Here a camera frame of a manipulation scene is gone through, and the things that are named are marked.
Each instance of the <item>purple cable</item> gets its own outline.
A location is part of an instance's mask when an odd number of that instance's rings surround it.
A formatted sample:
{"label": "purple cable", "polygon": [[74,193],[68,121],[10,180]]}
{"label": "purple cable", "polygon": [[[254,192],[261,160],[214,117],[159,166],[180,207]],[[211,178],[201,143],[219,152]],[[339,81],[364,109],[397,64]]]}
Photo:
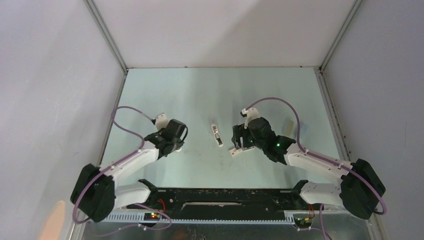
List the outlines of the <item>purple cable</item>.
{"label": "purple cable", "polygon": [[143,229],[149,229],[149,230],[155,230],[155,231],[164,230],[164,229],[167,229],[167,228],[171,227],[171,225],[172,225],[172,219],[170,218],[170,216],[168,216],[164,212],[157,211],[157,210],[152,209],[152,208],[150,208],[150,207],[148,207],[146,205],[143,205],[141,203],[134,203],[134,205],[139,206],[139,207],[142,207],[144,209],[150,210],[152,212],[155,212],[155,213],[158,213],[158,214],[164,216],[166,219],[169,220],[169,224],[167,226],[164,226],[164,227],[154,228],[154,227],[145,226],[145,225],[140,224],[140,223],[133,223],[133,224],[128,224],[126,226],[120,227],[120,228],[116,229],[115,231],[111,231],[111,232],[103,233],[103,234],[96,234],[96,233],[94,233],[93,232],[93,229],[90,227],[91,225],[89,225],[88,230],[90,231],[90,233],[93,236],[102,238],[102,237],[106,237],[106,236],[110,236],[110,235],[116,234],[117,232],[119,232],[121,230],[124,230],[124,229],[127,229],[127,228],[132,228],[132,227],[139,227],[139,228],[141,227]]}
{"label": "purple cable", "polygon": [[[294,113],[294,115],[296,116],[296,121],[297,121],[297,137],[296,137],[296,141],[297,141],[297,145],[299,146],[299,148],[300,148],[300,150],[303,152],[303,153],[305,153],[306,151],[305,151],[305,149],[302,147],[302,145],[301,145],[301,128],[300,128],[300,126],[301,126],[301,121],[300,121],[300,119],[299,119],[299,116],[298,116],[298,113],[296,112],[296,110],[295,110],[295,108],[290,104],[290,103],[288,103],[287,101],[285,101],[285,100],[283,100],[283,99],[281,99],[281,98],[278,98],[278,97],[265,97],[265,98],[262,98],[262,99],[259,99],[259,100],[257,100],[257,101],[255,101],[253,104],[251,104],[250,106],[248,106],[247,108],[246,108],[246,110],[248,110],[248,109],[250,109],[250,108],[252,108],[253,106],[255,106],[256,104],[258,104],[258,103],[260,103],[260,102],[262,102],[262,101],[265,101],[265,100],[277,100],[277,101],[280,101],[280,102],[283,102],[283,103],[285,103],[287,106],[289,106],[290,108],[291,108],[291,110],[293,111],[293,113]],[[323,157],[323,156],[320,156],[320,155],[317,155],[317,154],[315,154],[315,153],[312,153],[312,152],[310,152],[310,151],[308,151],[307,153],[306,153],[307,155],[310,155],[310,156],[312,156],[312,157],[315,157],[315,158],[317,158],[317,159],[320,159],[320,160],[322,160],[322,161],[325,161],[325,162],[327,162],[327,163],[329,163],[329,164],[333,164],[334,166],[339,166],[339,164],[337,163],[337,162],[335,162],[335,161],[333,161],[333,160],[330,160],[330,159],[327,159],[327,158],[325,158],[325,157]],[[344,170],[346,170],[346,171],[348,171],[349,173],[351,173],[351,174],[353,174],[355,177],[357,177],[359,180],[361,180],[368,188],[369,188],[369,190],[371,190],[371,192],[375,195],[375,197],[378,199],[378,201],[381,203],[381,207],[382,207],[382,211],[381,212],[378,212],[378,211],[374,211],[374,213],[375,214],[378,214],[378,215],[384,215],[384,214],[386,214],[387,213],[387,207],[386,207],[386,204],[385,204],[385,202],[383,201],[383,199],[382,199],[382,197],[379,195],[379,193],[376,191],[376,189],[371,185],[371,184],[369,184],[368,182],[367,182],[367,180],[365,180],[365,178],[363,178],[361,175],[359,175],[358,173],[356,173],[356,172],[354,172],[353,170],[351,170],[350,168],[348,168],[348,167],[346,167],[346,166],[343,166],[343,165],[341,165],[340,166],[342,169],[344,169]]]}
{"label": "purple cable", "polygon": [[319,221],[321,222],[321,231],[324,234],[324,239],[327,240],[327,237],[325,235],[326,229],[324,227],[324,221],[323,221],[323,209],[324,209],[324,204],[321,203],[321,205],[319,205]]}
{"label": "purple cable", "polygon": [[152,120],[152,118],[151,117],[149,117],[148,115],[146,115],[145,113],[143,113],[143,112],[141,112],[140,110],[138,110],[138,109],[136,109],[136,108],[134,108],[134,107],[132,107],[132,106],[119,106],[119,107],[117,107],[116,109],[114,109],[113,110],[113,112],[112,112],[112,115],[111,115],[111,119],[112,119],[112,123],[113,124],[115,124],[119,129],[121,129],[121,130],[123,130],[123,131],[125,131],[125,132],[127,132],[127,133],[130,133],[130,134],[132,134],[132,135],[135,135],[135,136],[137,136],[137,137],[139,137],[140,139],[141,139],[141,144],[140,144],[140,147],[138,147],[136,150],[134,150],[133,152],[131,152],[130,154],[128,154],[128,155],[126,155],[126,156],[124,156],[123,158],[121,158],[121,159],[119,159],[118,161],[116,161],[116,162],[114,162],[114,163],[112,163],[111,165],[109,165],[108,167],[106,167],[105,169],[103,169],[101,172],[99,172],[95,177],[93,177],[89,182],[88,182],[88,184],[84,187],[84,189],[81,191],[81,193],[79,194],[79,196],[78,196],[78,198],[77,198],[77,200],[76,200],[76,202],[75,202],[75,205],[73,206],[73,211],[72,211],[72,219],[73,219],[73,221],[76,223],[76,224],[83,224],[83,223],[86,223],[88,220],[89,220],[89,218],[86,218],[86,219],[84,219],[84,220],[78,220],[78,218],[77,218],[77,210],[78,210],[78,206],[80,205],[80,203],[81,203],[81,200],[83,199],[83,196],[86,194],[86,192],[88,191],[88,189],[94,184],[94,182],[95,181],[97,181],[97,179],[99,179],[103,174],[105,174],[107,171],[109,171],[110,169],[111,169],[111,167],[112,166],[116,166],[116,165],[119,165],[119,164],[121,164],[121,163],[123,163],[125,160],[127,160],[128,158],[130,158],[131,156],[133,156],[134,154],[136,154],[137,152],[138,152],[138,150],[139,149],[142,149],[143,148],[143,146],[145,145],[145,140],[144,140],[144,138],[140,135],[140,134],[138,134],[138,133],[136,133],[136,132],[133,132],[133,131],[131,131],[131,130],[128,130],[128,129],[126,129],[126,128],[124,128],[124,127],[122,127],[122,126],[120,126],[116,121],[115,121],[115,115],[116,115],[116,113],[117,113],[117,111],[119,110],[119,109],[131,109],[131,110],[134,110],[134,111],[136,111],[136,112],[138,112],[138,113],[140,113],[141,115],[143,115],[143,116],[145,116],[147,119],[149,119],[150,121]]}
{"label": "purple cable", "polygon": [[[322,231],[323,231],[323,230],[321,230],[320,228],[317,228],[317,227],[311,227],[311,228],[309,228],[309,227],[306,227],[306,228],[300,228],[300,227],[298,227],[298,226],[296,226],[296,225],[293,225],[293,227],[294,227],[295,229],[297,229],[298,231],[310,231],[310,230],[318,230],[318,231],[320,231],[320,232],[322,232]],[[328,237],[328,239],[333,240],[333,239],[331,238],[331,236],[330,236],[328,233],[326,233],[326,232],[325,232],[325,235]]]}

